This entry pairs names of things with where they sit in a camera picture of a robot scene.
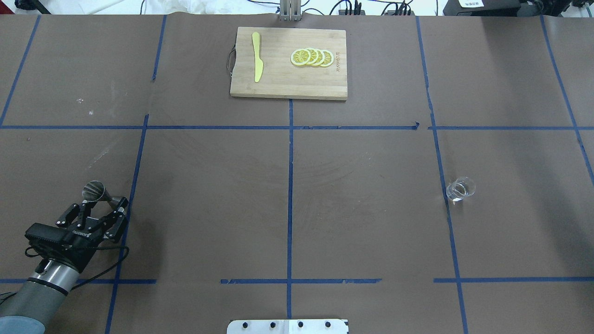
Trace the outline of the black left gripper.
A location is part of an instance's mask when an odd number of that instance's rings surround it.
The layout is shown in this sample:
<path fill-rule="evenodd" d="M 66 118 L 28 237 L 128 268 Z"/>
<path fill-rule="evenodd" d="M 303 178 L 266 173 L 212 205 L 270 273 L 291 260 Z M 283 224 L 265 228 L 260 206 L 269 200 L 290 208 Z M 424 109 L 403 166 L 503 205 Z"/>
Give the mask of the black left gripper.
<path fill-rule="evenodd" d="M 111 250 L 113 246 L 101 246 L 105 240 L 119 243 L 128 226 L 126 209 L 129 201 L 125 197 L 117 198 L 115 208 L 104 217 L 88 218 L 91 203 L 74 203 L 59 216 L 56 226 L 64 230 L 58 243 L 58 250 L 63 253 L 82 251 Z"/>

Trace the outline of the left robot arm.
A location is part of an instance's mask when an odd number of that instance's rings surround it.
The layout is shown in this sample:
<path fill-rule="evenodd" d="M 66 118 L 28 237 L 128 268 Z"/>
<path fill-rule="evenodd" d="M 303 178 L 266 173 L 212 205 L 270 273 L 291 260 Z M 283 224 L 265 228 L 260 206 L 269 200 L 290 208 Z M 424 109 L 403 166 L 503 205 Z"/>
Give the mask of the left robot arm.
<path fill-rule="evenodd" d="M 111 211 L 93 218 L 95 199 L 73 204 L 58 218 L 55 226 L 34 223 L 25 232 L 30 249 L 41 261 L 19 291 L 1 298 L 3 334 L 43 334 L 58 308 L 77 283 L 96 251 L 112 249 L 129 252 L 118 245 L 128 225 L 126 198 L 109 201 Z"/>

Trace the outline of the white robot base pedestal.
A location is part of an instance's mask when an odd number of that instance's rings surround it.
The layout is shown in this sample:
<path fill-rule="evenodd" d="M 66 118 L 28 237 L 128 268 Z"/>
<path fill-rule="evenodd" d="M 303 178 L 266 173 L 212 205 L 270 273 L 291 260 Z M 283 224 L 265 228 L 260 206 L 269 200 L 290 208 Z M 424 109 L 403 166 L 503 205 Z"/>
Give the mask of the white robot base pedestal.
<path fill-rule="evenodd" d="M 343 319 L 267 319 L 236 320 L 227 326 L 227 334 L 348 334 Z"/>

